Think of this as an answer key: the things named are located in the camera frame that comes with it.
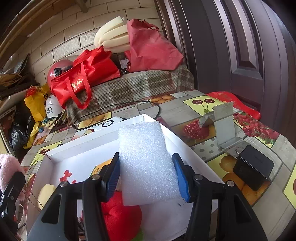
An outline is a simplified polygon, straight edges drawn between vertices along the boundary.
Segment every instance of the red plastic bag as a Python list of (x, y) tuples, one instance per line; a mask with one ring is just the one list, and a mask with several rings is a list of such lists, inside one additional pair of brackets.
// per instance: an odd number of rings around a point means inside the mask
[(130, 51), (125, 51), (131, 63), (127, 69), (129, 72), (175, 70), (182, 62), (183, 55), (155, 25), (132, 19), (127, 22), (127, 28), (131, 46)]
[[(57, 97), (65, 109), (65, 103), (72, 98), (80, 109), (88, 107), (91, 100), (91, 86), (120, 77), (116, 65), (110, 59), (111, 52), (105, 52), (103, 46), (92, 51), (85, 50), (75, 59), (73, 68), (51, 81), (51, 93)], [(86, 90), (87, 99), (80, 103), (76, 93)]]
[(260, 112), (244, 105), (234, 94), (229, 93), (227, 91), (217, 91), (217, 92), (211, 92), (207, 94), (208, 96), (211, 96), (217, 100), (225, 101), (225, 102), (231, 102), (233, 101), (233, 107), (237, 108), (239, 110), (242, 110), (243, 112), (248, 113), (250, 116), (252, 116), (256, 120), (260, 120), (261, 114)]

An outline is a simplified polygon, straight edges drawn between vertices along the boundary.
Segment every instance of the white helmet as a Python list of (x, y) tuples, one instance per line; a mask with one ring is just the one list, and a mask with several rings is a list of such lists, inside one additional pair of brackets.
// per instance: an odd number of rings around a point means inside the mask
[(59, 104), (57, 98), (53, 95), (47, 98), (45, 104), (45, 110), (48, 118), (57, 117), (58, 114), (63, 112), (63, 108)]

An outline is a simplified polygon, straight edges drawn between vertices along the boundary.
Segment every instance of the black plastic bag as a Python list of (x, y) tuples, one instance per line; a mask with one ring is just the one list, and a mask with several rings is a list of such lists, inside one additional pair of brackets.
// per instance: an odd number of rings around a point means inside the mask
[(23, 148), (33, 130), (35, 120), (24, 101), (16, 105), (15, 119), (9, 130), (9, 145), (14, 151)]

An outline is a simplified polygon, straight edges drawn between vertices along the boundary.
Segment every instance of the white box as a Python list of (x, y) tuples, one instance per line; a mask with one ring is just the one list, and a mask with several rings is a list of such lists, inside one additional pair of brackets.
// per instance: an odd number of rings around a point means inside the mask
[[(146, 114), (116, 123), (100, 131), (82, 136), (65, 143), (46, 153), (36, 174), (32, 193), (37, 197), (45, 184), (57, 186), (65, 170), (72, 175), (69, 182), (86, 180), (94, 167), (112, 158), (118, 152), (118, 128), (123, 125), (139, 122), (155, 121)], [(214, 171), (179, 137), (168, 128), (161, 125), (165, 136), (165, 144), (172, 155), (179, 153), (183, 162), (192, 166), (197, 174), (202, 174), (213, 182), (223, 183)], [(37, 206), (37, 200), (30, 196), (30, 200)], [(78, 201), (77, 215), (81, 217), (82, 201)], [(217, 208), (217, 201), (212, 202), (212, 212)], [(190, 219), (192, 204), (185, 203), (180, 197), (165, 202), (142, 205), (143, 240), (171, 241), (184, 234)], [(29, 202), (27, 214), (27, 234), (34, 224), (39, 212)]]

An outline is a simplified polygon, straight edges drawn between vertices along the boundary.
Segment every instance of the helmet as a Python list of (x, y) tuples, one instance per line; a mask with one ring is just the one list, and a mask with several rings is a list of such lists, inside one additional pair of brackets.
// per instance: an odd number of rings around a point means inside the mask
[(48, 86), (49, 87), (51, 86), (51, 81), (55, 77), (59, 76), (60, 74), (64, 73), (65, 71), (71, 69), (72, 67), (73, 67), (73, 62), (68, 59), (61, 59), (58, 62), (54, 63), (47, 74)]
[(57, 98), (53, 95), (47, 98), (45, 103), (45, 110), (48, 118), (57, 117), (58, 114), (63, 112), (63, 108), (59, 104)]

